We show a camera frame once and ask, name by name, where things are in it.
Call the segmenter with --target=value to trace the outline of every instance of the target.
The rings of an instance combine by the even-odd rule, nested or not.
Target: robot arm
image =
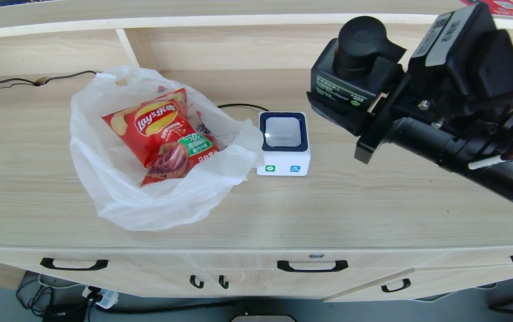
[[[393,143],[513,202],[513,45],[487,4],[440,15],[404,72],[373,17],[347,22],[311,72],[313,110],[359,136],[368,163]]]

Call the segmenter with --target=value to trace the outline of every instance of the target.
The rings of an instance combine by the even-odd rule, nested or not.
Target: red poster
[[[485,2],[493,15],[513,16],[513,2],[509,0],[461,0],[461,2],[467,5]]]

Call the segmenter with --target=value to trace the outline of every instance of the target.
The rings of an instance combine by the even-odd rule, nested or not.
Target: white plastic bag
[[[167,90],[185,88],[189,116],[199,116],[221,149],[183,179],[139,187],[146,169],[102,119]],[[70,151],[97,214],[129,230],[163,230],[205,218],[233,186],[262,165],[261,131],[237,122],[203,94],[157,71],[120,67],[96,75],[72,97]]]

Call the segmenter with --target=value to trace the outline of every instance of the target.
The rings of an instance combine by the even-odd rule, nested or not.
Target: electronic device
[[[312,109],[368,163],[393,143],[513,202],[513,45],[487,4],[442,14],[406,49],[373,17],[347,22],[311,70]]]
[[[46,306],[42,322],[84,322],[87,301],[70,304],[50,304]]]
[[[260,112],[259,128],[265,165],[258,175],[302,177],[310,165],[310,139],[306,114],[302,112]]]
[[[96,305],[101,306],[104,309],[111,308],[119,300],[119,292],[111,291],[105,288],[97,287],[85,287],[81,295],[89,300],[96,298]]]

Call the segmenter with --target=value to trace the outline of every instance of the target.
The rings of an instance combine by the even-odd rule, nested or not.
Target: power strip
[[[92,293],[88,287],[84,288],[84,291],[81,293],[83,297],[88,297],[88,295]],[[101,289],[98,293],[102,296],[101,301],[96,302],[97,305],[101,306],[104,309],[109,309],[114,306],[119,300],[119,292],[111,291],[109,289]]]

